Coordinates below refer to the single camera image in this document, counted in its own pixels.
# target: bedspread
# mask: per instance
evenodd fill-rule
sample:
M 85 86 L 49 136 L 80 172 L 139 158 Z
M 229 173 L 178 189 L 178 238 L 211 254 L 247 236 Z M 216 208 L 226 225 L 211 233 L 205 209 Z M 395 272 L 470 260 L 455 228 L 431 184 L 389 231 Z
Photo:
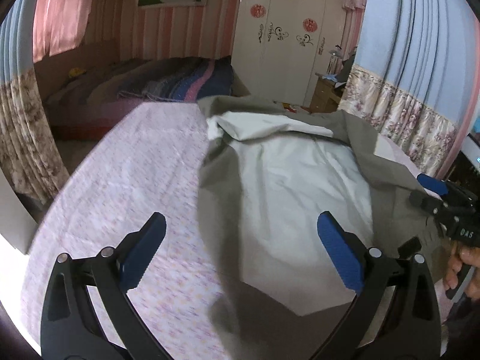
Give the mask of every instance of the bedspread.
M 52 204 L 30 251 L 22 322 L 37 342 L 56 256 L 64 251 L 74 259 L 95 256 L 138 231 L 158 211 L 166 217 L 167 235 L 129 298 L 176 360 L 228 358 L 208 318 L 220 286 L 196 225 L 205 131 L 196 104 L 145 103 L 79 166 Z M 98 292 L 90 293 L 106 336 L 121 345 Z

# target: bed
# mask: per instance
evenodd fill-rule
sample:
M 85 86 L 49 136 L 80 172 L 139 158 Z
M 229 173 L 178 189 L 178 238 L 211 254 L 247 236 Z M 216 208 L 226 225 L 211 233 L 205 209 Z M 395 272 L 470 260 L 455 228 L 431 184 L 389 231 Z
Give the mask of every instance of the bed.
M 397 162 L 418 173 L 391 141 L 383 144 Z M 129 298 L 176 360 L 230 358 L 211 322 L 211 306 L 222 287 L 196 221 L 197 172 L 207 147 L 207 125 L 196 104 L 144 103 L 93 149 L 52 204 L 30 249 L 18 308 L 36 342 L 57 255 L 96 255 L 159 211 L 167 219 L 166 238 Z M 341 148 L 331 158 L 342 161 L 353 190 L 365 197 L 361 183 L 355 187 L 361 176 L 349 160 L 349 148 Z M 122 345 L 98 293 L 91 289 L 90 294 L 106 336 Z
M 230 95 L 231 58 L 132 58 L 114 40 L 81 45 L 35 63 L 38 89 L 56 138 L 99 140 L 137 105 Z

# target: flower decal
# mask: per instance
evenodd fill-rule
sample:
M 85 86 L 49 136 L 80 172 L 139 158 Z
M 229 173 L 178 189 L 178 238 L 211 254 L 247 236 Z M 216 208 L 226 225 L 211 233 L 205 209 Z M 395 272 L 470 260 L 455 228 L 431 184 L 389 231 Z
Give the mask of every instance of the flower decal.
M 315 32 L 318 30 L 318 24 L 313 19 L 305 19 L 303 21 L 303 28 L 306 32 Z
M 267 10 L 263 5 L 260 5 L 260 4 L 252 5 L 250 8 L 250 14 L 257 19 L 265 16 L 266 13 L 267 13 Z

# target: white wardrobe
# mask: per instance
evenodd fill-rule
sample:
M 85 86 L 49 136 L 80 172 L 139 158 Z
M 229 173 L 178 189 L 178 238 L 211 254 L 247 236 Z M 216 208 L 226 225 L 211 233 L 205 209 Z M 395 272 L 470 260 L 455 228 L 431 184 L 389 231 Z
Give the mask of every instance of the white wardrobe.
M 342 0 L 241 0 L 232 66 L 252 95 L 310 105 L 344 25 Z

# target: black handle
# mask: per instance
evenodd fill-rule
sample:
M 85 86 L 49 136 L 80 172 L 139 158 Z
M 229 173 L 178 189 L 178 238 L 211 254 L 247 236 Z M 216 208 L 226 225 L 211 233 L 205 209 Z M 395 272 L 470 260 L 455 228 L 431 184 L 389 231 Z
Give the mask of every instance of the black handle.
M 462 269 L 457 273 L 458 284 L 455 288 L 450 288 L 445 292 L 448 299 L 458 301 L 465 291 L 465 288 L 469 285 L 472 279 L 475 268 L 468 264 L 463 264 Z
M 120 288 L 136 288 L 167 233 L 167 220 L 154 212 L 139 231 L 129 233 L 117 246 Z

